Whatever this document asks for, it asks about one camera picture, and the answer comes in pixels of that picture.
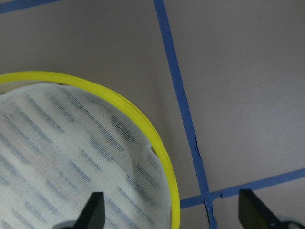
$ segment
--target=yellow hoop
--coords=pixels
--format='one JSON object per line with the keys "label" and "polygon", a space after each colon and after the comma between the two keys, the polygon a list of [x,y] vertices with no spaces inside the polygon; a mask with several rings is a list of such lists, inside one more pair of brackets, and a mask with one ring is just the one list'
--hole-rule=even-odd
{"label": "yellow hoop", "polygon": [[85,91],[88,91],[103,100],[109,102],[121,112],[123,112],[127,117],[129,117],[144,133],[147,139],[152,144],[157,156],[159,157],[165,175],[167,178],[169,191],[171,194],[172,202],[172,223],[171,229],[178,229],[180,225],[180,200],[178,193],[178,186],[173,171],[173,166],[167,155],[165,147],[159,137],[156,129],[153,127],[152,123],[148,118],[129,100],[119,95],[118,93],[90,81],[66,75],[62,73],[52,73],[52,72],[18,72],[18,73],[8,73],[0,75],[0,84],[9,83],[16,81],[45,81],[53,83],[62,83],[74,87],[78,87]]}

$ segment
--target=blue tape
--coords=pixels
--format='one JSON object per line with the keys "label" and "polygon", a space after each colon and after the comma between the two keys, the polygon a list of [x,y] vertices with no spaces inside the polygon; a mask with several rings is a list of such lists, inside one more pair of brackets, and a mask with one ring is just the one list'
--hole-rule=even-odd
{"label": "blue tape", "polygon": [[180,200],[181,209],[193,207],[193,206],[200,205],[200,204],[203,204],[202,196],[191,197],[188,199]]}
{"label": "blue tape", "polygon": [[258,181],[254,181],[248,184],[239,185],[235,187],[226,188],[223,190],[215,191],[211,193],[212,200],[217,198],[227,198],[238,195],[239,190],[243,188],[250,188],[252,190],[257,190],[265,187],[270,187],[273,185],[279,185],[288,181],[300,179],[305,177],[305,168],[295,170],[293,172],[284,173],[281,175],[277,175],[274,177],[269,177],[265,179],[261,179]]}
{"label": "blue tape", "polygon": [[8,1],[0,4],[0,14],[13,12],[16,10],[22,10],[25,8],[30,8],[33,6],[44,5],[51,2],[56,2],[61,0],[15,0]]}
{"label": "blue tape", "polygon": [[166,52],[167,61],[169,64],[170,72],[172,75],[173,85],[175,88],[178,105],[180,108],[180,113],[182,116],[187,140],[191,150],[193,163],[197,175],[197,180],[199,184],[199,189],[201,192],[201,197],[206,207],[206,211],[209,217],[210,229],[217,229],[217,223],[213,214],[213,204],[211,195],[209,192],[209,187],[207,183],[207,178],[203,166],[203,161],[201,159],[196,140],[195,128],[193,125],[191,112],[189,105],[187,103],[187,98],[185,95],[185,90],[180,74],[179,64],[175,52],[175,47],[173,44],[172,33],[170,25],[167,18],[166,8],[163,0],[154,0],[158,21],[160,25],[161,35],[164,43],[164,48]]}

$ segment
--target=mesh net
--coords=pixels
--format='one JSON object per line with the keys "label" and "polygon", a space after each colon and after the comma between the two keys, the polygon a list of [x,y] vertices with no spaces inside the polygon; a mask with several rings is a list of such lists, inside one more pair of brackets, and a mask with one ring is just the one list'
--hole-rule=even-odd
{"label": "mesh net", "polygon": [[94,191],[106,229],[170,228],[160,160],[121,111],[54,83],[0,95],[0,228],[72,225]]}

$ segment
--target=blue painter's tape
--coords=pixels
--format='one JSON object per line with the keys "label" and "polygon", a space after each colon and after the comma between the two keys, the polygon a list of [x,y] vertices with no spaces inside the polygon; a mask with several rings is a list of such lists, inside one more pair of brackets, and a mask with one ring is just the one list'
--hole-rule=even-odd
{"label": "blue painter's tape", "polygon": [[191,197],[188,199],[180,200],[181,209],[193,207],[193,206],[200,205],[200,204],[203,204],[202,196]]}
{"label": "blue painter's tape", "polygon": [[189,105],[187,103],[187,98],[185,95],[185,90],[180,74],[180,69],[178,65],[178,60],[175,52],[175,47],[173,44],[172,33],[170,29],[170,25],[167,18],[166,8],[163,0],[154,0],[157,17],[160,25],[161,35],[164,43],[164,48],[166,52],[167,61],[169,64],[170,72],[172,75],[173,85],[176,91],[176,96],[178,100],[178,105],[180,108],[180,113],[182,116],[186,136],[188,139],[189,147],[191,150],[193,163],[197,175],[197,180],[201,192],[201,197],[204,200],[204,204],[206,206],[206,210],[209,217],[210,229],[217,229],[217,223],[213,214],[213,204],[211,195],[209,192],[209,187],[207,183],[207,178],[203,166],[203,161],[199,154],[199,150],[197,148],[197,140],[195,128],[193,125],[191,112],[189,109]]}
{"label": "blue painter's tape", "polygon": [[0,14],[13,12],[16,10],[22,10],[34,6],[44,5],[51,2],[56,2],[61,0],[15,0],[8,1],[0,4]]}
{"label": "blue painter's tape", "polygon": [[270,187],[273,185],[279,185],[284,182],[288,182],[288,181],[292,181],[292,180],[296,180],[296,179],[300,179],[300,178],[304,178],[304,177],[305,177],[305,168],[302,168],[299,170],[295,170],[293,172],[284,173],[281,175],[257,180],[257,181],[247,183],[244,185],[239,185],[239,186],[230,187],[230,188],[226,188],[223,190],[212,192],[211,193],[212,200],[215,200],[217,198],[227,198],[227,197],[232,197],[232,196],[238,195],[239,190],[243,189],[243,188],[257,190],[257,189],[261,189],[261,188],[265,188],[265,187]]}

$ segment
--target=gray floor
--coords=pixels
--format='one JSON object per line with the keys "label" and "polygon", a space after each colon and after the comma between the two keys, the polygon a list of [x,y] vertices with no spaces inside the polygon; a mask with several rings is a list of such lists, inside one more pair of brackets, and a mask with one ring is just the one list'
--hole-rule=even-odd
{"label": "gray floor", "polygon": [[[305,2],[167,0],[211,191],[305,164]],[[200,194],[153,1],[63,0],[0,14],[0,74],[43,70],[109,87],[159,132],[181,199]],[[305,223],[304,179],[257,191]],[[220,229],[241,229],[237,198],[217,199]],[[203,205],[181,228],[207,229]]]}

